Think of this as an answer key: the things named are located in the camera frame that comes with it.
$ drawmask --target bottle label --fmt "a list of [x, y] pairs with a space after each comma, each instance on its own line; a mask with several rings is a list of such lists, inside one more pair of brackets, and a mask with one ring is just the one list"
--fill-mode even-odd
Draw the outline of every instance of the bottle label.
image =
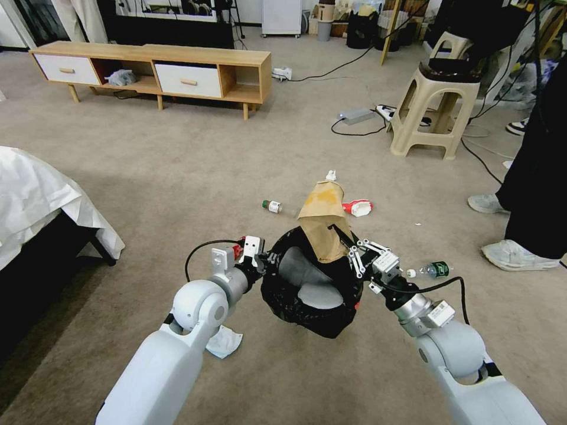
[[277, 213], [279, 212], [279, 206], [280, 206], [280, 205], [281, 205], [281, 204], [280, 204], [279, 202], [272, 201], [272, 202], [270, 202], [270, 204], [268, 205], [268, 209], [269, 209], [271, 212], [277, 214]]
[[431, 263], [435, 268], [435, 277], [449, 276], [449, 266], [444, 261], [433, 261]]

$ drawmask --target brown paper bag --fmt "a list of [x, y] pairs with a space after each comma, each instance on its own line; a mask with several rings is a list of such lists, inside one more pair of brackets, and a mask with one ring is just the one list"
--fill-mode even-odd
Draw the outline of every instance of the brown paper bag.
[[336, 224], [339, 229], [350, 235], [343, 211], [343, 195], [340, 184], [332, 181], [319, 182], [299, 212], [299, 224], [321, 263], [331, 263], [348, 254], [337, 232], [328, 229], [330, 225]]

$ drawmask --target red and white packaging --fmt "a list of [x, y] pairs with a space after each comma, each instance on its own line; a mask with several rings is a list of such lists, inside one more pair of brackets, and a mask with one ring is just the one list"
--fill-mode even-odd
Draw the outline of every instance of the red and white packaging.
[[343, 204], [343, 209], [352, 214], [355, 217], [361, 217], [362, 215], [368, 215], [374, 208], [374, 204], [369, 200], [355, 200]]

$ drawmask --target white drawer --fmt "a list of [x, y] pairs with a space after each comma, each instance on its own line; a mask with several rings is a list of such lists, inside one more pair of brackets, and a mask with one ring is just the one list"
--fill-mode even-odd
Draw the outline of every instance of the white drawer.
[[45, 76], [50, 81], [63, 83], [100, 84], [88, 58], [36, 54]]
[[216, 68], [156, 64], [155, 70], [164, 93], [221, 97]]

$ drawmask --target beige carpet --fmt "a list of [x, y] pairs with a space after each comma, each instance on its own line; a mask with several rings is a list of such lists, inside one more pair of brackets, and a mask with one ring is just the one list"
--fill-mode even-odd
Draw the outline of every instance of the beige carpet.
[[[262, 39], [251, 49], [294, 77], [321, 73], [359, 54], [333, 39]], [[183, 263], [198, 243], [252, 234], [273, 242], [295, 223], [261, 209], [262, 199], [301, 205], [315, 182], [336, 169], [346, 199], [370, 198], [375, 210], [350, 220], [354, 230], [391, 246], [403, 265], [446, 260], [467, 283], [468, 313], [506, 377], [549, 424], [567, 423], [564, 325], [567, 270], [507, 273], [479, 248], [502, 238], [505, 215], [483, 215], [470, 194], [497, 184], [468, 152], [452, 162], [438, 149], [389, 152], [391, 134], [333, 135], [343, 109], [397, 104], [423, 57], [403, 48], [378, 65], [379, 52], [325, 81], [274, 81], [267, 104], [242, 120], [226, 104], [118, 100], [49, 84], [23, 53], [0, 55], [3, 145], [16, 146], [75, 179], [126, 243], [115, 267], [87, 266], [2, 365], [1, 424], [90, 424], [141, 341], [157, 327], [184, 283]], [[494, 109], [476, 139], [513, 155], [520, 138], [504, 125], [523, 117]], [[365, 132], [373, 119], [337, 129]], [[474, 148], [494, 172], [502, 159]], [[195, 255], [194, 277], [208, 273], [208, 252]], [[282, 322], [257, 285], [226, 325], [244, 333], [241, 347], [203, 371], [178, 424], [448, 424], [439, 387], [410, 337], [366, 289], [359, 312], [336, 340]], [[435, 293], [461, 316], [458, 286]]]

